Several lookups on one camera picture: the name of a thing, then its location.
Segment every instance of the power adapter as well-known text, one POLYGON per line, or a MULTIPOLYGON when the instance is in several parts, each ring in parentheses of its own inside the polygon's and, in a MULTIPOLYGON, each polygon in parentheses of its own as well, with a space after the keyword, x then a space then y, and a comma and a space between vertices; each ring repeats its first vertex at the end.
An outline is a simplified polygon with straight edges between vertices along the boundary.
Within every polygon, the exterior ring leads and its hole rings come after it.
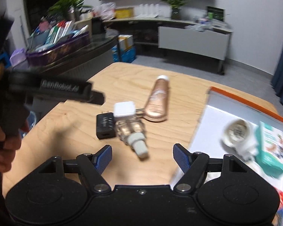
POLYGON ((135 103, 133 101, 114 104, 113 116, 115 121, 130 119, 134 115, 142 117, 144 115, 144 109, 135 109, 135 103))
POLYGON ((97 138, 115 137, 115 120, 112 112, 97 115, 97 138))

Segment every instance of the white bottle cap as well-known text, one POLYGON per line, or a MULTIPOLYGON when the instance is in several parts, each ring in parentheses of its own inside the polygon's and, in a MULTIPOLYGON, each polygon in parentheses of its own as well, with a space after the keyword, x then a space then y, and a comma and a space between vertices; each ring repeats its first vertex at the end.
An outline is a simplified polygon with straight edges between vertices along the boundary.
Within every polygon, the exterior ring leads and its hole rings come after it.
POLYGON ((230 123, 222 135, 223 143, 236 150, 244 161, 254 158, 258 154, 257 140, 251 123, 238 119, 230 123))
POLYGON ((146 139, 143 133, 132 133, 127 139, 127 143, 134 149, 139 158, 148 156, 148 148, 144 142, 146 139))
POLYGON ((165 75, 161 75, 161 76, 157 77, 157 79, 165 79, 166 81, 169 81, 169 77, 165 76, 165 75))
POLYGON ((145 158, 148 156, 148 148, 144 141, 138 140, 133 145, 132 148, 134 149, 135 153, 139 158, 145 158))

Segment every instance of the white cap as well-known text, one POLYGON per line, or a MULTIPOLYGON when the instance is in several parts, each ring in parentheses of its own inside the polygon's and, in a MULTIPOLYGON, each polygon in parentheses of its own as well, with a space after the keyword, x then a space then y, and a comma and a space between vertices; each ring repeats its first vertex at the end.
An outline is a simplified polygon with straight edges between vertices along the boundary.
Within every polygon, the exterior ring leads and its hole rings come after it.
POLYGON ((127 139, 127 143, 134 149, 139 158, 148 156, 148 148, 144 142, 145 139, 146 137, 143 133, 132 133, 127 139))
POLYGON ((157 77, 157 79, 165 79, 166 81, 169 81, 169 77, 165 76, 165 75, 161 75, 161 76, 157 77))
POLYGON ((132 148, 139 158, 145 158, 148 156, 148 148, 144 141, 136 141, 135 143, 133 143, 132 148))

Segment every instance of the cardboard box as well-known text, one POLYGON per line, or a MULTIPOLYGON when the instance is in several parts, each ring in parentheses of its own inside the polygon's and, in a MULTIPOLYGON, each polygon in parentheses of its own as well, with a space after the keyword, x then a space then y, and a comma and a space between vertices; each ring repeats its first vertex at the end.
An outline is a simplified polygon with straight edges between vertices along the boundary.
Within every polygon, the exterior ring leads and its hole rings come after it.
POLYGON ((92 38, 92 18, 87 18, 87 19, 83 19, 83 20, 79 20, 75 22, 75 28, 77 30, 82 29, 86 25, 88 25, 89 38, 92 38))
POLYGON ((122 52, 126 52, 131 49, 134 45, 133 35, 119 35, 118 36, 119 46, 122 52))
POLYGON ((115 17, 117 19, 126 19, 134 17, 134 7, 125 7, 115 9, 115 17))

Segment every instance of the yellow box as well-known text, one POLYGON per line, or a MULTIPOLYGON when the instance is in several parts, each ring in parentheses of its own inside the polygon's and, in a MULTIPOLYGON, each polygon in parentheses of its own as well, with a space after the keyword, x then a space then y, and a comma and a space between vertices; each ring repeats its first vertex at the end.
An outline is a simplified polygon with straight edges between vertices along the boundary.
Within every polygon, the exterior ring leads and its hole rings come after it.
POLYGON ((117 19, 126 19, 126 18, 134 17, 134 8, 133 7, 117 8, 115 9, 115 17, 117 19))

